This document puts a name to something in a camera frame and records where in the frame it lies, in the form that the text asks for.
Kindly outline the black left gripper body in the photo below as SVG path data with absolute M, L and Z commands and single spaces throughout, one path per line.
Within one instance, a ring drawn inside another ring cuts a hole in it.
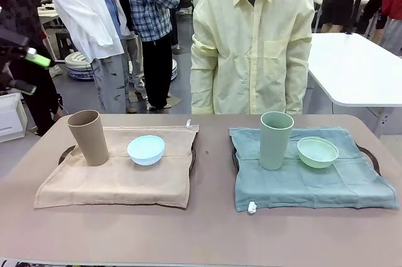
M 8 63 L 26 60 L 28 38 L 1 28 L 1 90 L 11 89 L 9 82 L 14 79 L 6 71 Z

